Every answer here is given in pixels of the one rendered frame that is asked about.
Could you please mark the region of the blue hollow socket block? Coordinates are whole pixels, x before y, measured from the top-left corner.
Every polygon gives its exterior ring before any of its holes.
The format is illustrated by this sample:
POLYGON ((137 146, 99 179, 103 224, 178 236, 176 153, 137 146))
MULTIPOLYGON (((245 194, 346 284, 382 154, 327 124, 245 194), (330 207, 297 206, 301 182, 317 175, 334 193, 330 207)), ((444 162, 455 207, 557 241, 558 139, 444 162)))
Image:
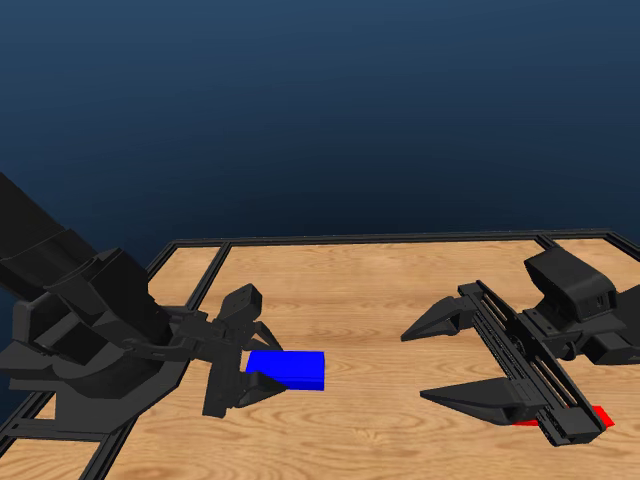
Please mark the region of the blue hollow socket block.
POLYGON ((245 371, 261 372, 291 390, 323 391, 325 387, 321 351, 252 351, 245 371))

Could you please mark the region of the thin red peg bar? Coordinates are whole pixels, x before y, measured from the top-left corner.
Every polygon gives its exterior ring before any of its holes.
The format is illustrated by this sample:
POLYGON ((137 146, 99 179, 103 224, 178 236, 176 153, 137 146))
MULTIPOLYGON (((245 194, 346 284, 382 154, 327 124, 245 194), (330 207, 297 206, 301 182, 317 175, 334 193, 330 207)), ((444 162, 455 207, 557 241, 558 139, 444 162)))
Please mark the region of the thin red peg bar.
MULTIPOLYGON (((600 418, 600 420, 604 423, 605 428, 613 427, 615 425, 615 422, 611 419, 611 417, 608 415, 608 413, 604 410, 603 407, 601 407, 600 405, 594 405, 593 406, 593 410, 597 414, 597 416, 600 418)), ((517 425, 517 426, 537 426, 538 425, 538 421, 536 419, 527 420, 527 421, 519 421, 519 422, 515 422, 515 425, 517 425)))

